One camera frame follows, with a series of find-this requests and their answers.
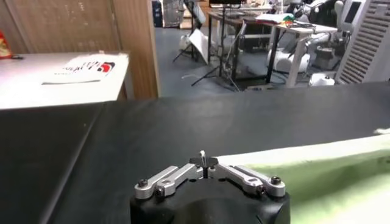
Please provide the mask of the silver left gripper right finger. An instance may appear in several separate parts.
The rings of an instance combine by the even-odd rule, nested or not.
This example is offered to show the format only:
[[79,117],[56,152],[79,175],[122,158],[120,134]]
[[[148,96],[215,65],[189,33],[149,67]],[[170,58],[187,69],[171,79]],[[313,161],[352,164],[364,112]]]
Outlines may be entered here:
[[250,195],[265,191],[271,197],[284,197],[286,184],[278,176],[267,176],[242,165],[215,164],[208,168],[208,176],[225,178],[237,184],[245,193]]

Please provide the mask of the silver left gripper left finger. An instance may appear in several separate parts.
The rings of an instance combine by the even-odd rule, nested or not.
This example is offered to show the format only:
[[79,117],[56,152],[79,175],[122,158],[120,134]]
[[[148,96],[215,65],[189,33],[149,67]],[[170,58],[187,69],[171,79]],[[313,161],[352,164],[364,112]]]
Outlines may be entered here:
[[141,179],[134,187],[135,198],[147,200],[153,195],[168,197],[175,194],[176,189],[185,181],[206,176],[207,157],[205,151],[201,150],[197,158],[191,158],[190,162],[181,168],[169,166],[148,179]]

